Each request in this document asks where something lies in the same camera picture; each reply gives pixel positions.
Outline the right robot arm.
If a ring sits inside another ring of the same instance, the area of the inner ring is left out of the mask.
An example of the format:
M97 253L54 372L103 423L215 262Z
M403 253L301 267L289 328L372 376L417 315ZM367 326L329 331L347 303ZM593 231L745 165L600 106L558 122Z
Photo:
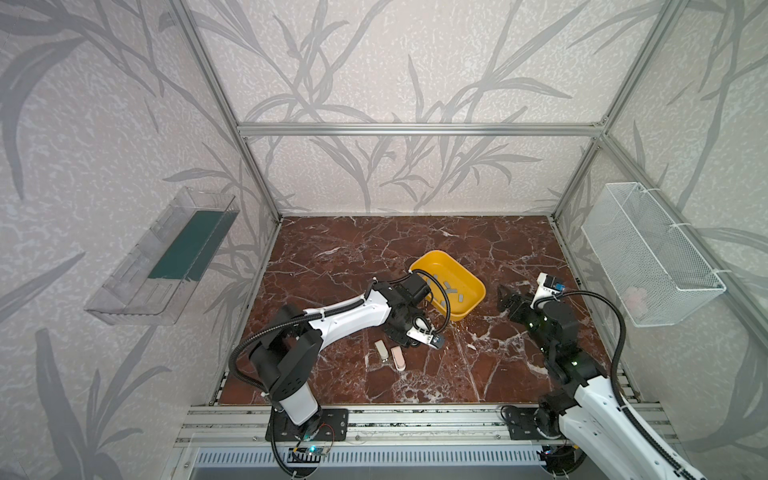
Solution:
M502 410L509 427L553 441L539 453L552 478L568 478L585 460L609 479L703 478L625 399L618 382L623 346L616 346L608 368L582 349L580 323L565 301L569 292L542 284L535 294L523 295L501 285L497 295L498 310L526 329L559 385L531 414Z

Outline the staple strips in tray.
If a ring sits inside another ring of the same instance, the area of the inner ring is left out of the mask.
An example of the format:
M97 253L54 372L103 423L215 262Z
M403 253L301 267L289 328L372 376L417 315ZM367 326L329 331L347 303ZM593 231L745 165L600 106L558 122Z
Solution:
M468 288L463 282L443 280L441 285L451 304L463 304L468 301Z

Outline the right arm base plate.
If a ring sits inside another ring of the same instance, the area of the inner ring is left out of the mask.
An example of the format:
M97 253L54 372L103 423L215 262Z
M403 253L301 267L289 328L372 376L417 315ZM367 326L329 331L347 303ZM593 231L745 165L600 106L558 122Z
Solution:
M562 438L558 416L540 407L504 405L501 418L512 440L558 440Z

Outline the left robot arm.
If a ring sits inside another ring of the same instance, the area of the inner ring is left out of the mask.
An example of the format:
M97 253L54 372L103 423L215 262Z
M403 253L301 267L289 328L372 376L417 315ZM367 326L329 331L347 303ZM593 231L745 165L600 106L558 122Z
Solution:
M308 381L323 349L374 327L400 347L443 346L442 332L420 308L430 293L420 274L409 273L394 281L374 279L363 294L330 306L285 305L233 349L229 375L259 390L277 412L303 427L320 418Z

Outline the clear plastic wall shelf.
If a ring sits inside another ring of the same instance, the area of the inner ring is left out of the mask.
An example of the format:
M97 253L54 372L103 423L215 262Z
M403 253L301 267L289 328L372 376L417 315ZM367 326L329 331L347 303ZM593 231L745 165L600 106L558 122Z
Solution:
M84 310L112 326L176 324L239 213L234 194L181 188Z

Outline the green circuit board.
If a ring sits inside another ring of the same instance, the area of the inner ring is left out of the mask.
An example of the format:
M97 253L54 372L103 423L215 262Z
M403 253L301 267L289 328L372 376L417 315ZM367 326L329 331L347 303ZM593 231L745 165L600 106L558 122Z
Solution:
M291 463L316 464L327 458L331 451L332 446L330 444L296 446L289 450L288 460Z

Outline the yellow plastic tray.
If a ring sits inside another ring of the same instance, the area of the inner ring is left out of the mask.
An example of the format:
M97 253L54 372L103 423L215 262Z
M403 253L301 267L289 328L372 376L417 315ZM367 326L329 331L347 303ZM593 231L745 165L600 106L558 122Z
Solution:
M450 320L458 322L469 315L486 297L482 281L442 250L432 250L413 262L410 272L423 270L428 273L426 281L433 292L432 304L441 314L446 313L445 296L450 303Z

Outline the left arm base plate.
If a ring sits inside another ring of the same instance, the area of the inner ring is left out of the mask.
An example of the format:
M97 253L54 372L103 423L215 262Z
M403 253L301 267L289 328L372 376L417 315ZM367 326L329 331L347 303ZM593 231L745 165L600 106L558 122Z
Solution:
M349 425L348 409L321 408L304 423L295 424L287 413L271 411L267 441L344 441Z

